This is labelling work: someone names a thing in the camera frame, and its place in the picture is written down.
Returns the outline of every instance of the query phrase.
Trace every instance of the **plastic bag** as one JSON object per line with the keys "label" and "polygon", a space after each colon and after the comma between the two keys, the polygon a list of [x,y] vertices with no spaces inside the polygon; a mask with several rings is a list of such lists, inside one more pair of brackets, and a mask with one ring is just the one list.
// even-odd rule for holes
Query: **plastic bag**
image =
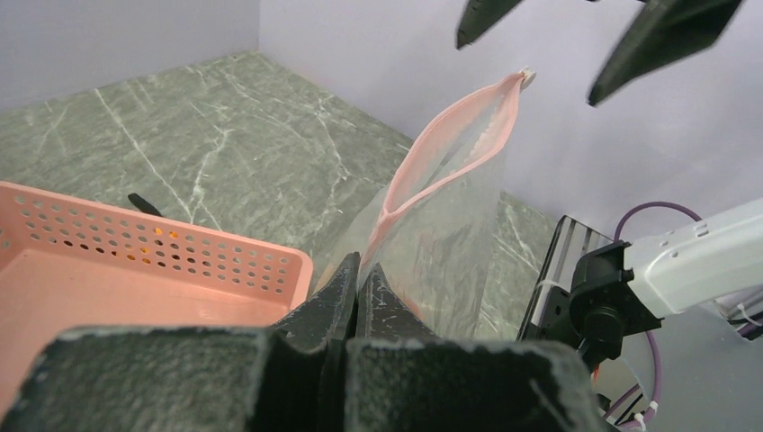
{"label": "plastic bag", "polygon": [[480,315],[494,234],[505,144],[523,70],[437,115],[419,135],[389,186],[337,242],[318,286],[347,253],[362,255],[358,283],[381,263],[391,289],[438,336],[470,338]]}

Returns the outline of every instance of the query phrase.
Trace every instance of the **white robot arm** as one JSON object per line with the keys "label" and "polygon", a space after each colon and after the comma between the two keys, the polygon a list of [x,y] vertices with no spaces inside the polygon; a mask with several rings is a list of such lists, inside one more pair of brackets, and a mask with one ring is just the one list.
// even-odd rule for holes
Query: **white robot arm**
{"label": "white robot arm", "polygon": [[[574,238],[574,232],[567,237]],[[580,245],[555,243],[552,250],[574,259],[574,271],[563,289],[536,289],[519,338],[576,347],[593,370],[620,355],[624,337],[657,329],[663,318],[694,305],[763,284],[763,199],[659,236],[594,246],[579,259],[573,251]],[[545,305],[538,308],[539,302]],[[538,329],[532,334],[531,324]]]}
{"label": "white robot arm", "polygon": [[624,250],[628,286],[656,318],[763,284],[763,199]]}

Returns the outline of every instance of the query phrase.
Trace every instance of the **black cable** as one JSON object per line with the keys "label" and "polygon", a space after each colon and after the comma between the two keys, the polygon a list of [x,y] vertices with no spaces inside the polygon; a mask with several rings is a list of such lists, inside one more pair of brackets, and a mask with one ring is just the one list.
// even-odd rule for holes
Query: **black cable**
{"label": "black cable", "polygon": [[[753,321],[763,320],[763,311],[758,312],[755,315],[750,315],[750,319],[753,320]],[[739,318],[739,319],[729,319],[726,322],[728,322],[729,324],[731,324],[733,326],[738,326],[740,324],[747,324],[749,321],[747,321],[747,319],[745,319],[745,318]]]}
{"label": "black cable", "polygon": [[628,408],[626,408],[625,411],[623,411],[623,414],[620,414],[620,418],[615,420],[615,426],[620,426],[620,424],[623,423],[623,420],[625,420],[625,418],[628,416],[628,413],[631,412],[633,407],[635,407],[636,404],[639,403],[639,401],[642,398],[643,398],[643,393],[639,394],[639,396],[636,399],[634,399],[633,402],[631,402],[630,405],[628,405]]}

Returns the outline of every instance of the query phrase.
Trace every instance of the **white wall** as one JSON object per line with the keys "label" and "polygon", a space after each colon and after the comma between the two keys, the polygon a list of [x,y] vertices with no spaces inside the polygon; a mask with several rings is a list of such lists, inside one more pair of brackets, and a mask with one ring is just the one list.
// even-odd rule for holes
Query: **white wall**
{"label": "white wall", "polygon": [[[612,232],[631,206],[675,200],[703,215],[763,196],[763,3],[721,42],[629,85],[599,108],[590,84],[636,1],[523,2],[461,52],[465,0],[263,0],[260,49],[415,137],[449,103],[531,66],[507,189],[553,216]],[[633,218],[626,237],[688,222]]]}
{"label": "white wall", "polygon": [[257,47],[259,0],[2,0],[0,110]]}

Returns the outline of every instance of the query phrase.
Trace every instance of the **clear plastic bag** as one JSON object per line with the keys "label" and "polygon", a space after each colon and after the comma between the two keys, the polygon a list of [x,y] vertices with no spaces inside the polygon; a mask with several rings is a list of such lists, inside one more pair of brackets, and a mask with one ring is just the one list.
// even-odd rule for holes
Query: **clear plastic bag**
{"label": "clear plastic bag", "polygon": [[500,198],[505,144],[523,70],[437,115],[390,185],[338,241],[318,286],[347,253],[360,251],[358,283],[381,263],[392,290],[440,337],[471,338],[480,315]]}

